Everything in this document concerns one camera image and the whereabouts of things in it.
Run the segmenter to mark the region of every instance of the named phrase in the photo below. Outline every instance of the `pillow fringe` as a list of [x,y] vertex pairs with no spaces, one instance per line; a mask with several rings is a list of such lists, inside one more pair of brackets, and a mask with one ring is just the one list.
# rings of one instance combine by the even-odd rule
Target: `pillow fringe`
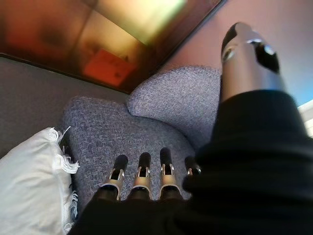
[[[62,169],[68,173],[68,174],[75,174],[80,167],[78,164],[78,161],[75,163],[71,162],[71,157],[65,154],[65,148],[63,146],[62,150],[59,146],[63,136],[65,133],[69,130],[70,126],[62,133],[62,132],[57,132],[54,130],[54,128],[51,128],[49,131],[48,138],[51,142],[55,143],[57,147],[59,148],[59,152],[61,154],[56,153],[56,159],[59,159],[57,161],[57,164],[62,167]],[[72,221],[73,219],[76,218],[77,216],[77,201],[78,201],[78,196],[76,194],[76,191],[74,190],[70,196],[68,197],[66,203],[63,206],[63,229],[65,233],[68,233],[74,222]]]

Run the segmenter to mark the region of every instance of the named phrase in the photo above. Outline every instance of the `orange object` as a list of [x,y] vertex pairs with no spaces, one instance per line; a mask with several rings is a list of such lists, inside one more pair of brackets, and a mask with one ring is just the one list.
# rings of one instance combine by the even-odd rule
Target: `orange object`
[[112,86],[119,86],[136,65],[101,49],[87,63],[83,74]]

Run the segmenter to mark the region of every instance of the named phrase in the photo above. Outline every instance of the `black sleeve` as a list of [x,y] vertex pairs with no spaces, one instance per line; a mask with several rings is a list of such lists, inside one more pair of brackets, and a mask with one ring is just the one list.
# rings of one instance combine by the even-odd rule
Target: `black sleeve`
[[196,159],[189,201],[93,199],[70,234],[313,234],[313,144],[289,95],[223,102]]

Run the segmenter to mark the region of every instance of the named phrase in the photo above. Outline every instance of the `prosthetic hand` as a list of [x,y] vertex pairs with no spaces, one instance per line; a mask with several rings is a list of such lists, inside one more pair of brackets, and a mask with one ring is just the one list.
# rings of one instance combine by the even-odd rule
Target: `prosthetic hand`
[[185,159],[183,187],[192,198],[182,200],[165,148],[159,200],[151,200],[150,155],[143,153],[134,187],[119,201],[127,161],[118,157],[124,163],[115,163],[70,234],[312,234],[313,143],[285,91],[277,53],[237,23],[221,59],[211,142]]

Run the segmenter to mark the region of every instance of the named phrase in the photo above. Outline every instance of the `chair armrest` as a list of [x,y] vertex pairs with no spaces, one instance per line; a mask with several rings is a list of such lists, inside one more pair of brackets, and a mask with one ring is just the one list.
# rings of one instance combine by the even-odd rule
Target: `chair armrest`
[[134,116],[157,119],[180,130],[199,149],[210,141],[220,96],[220,71],[187,66],[156,74],[127,101]]

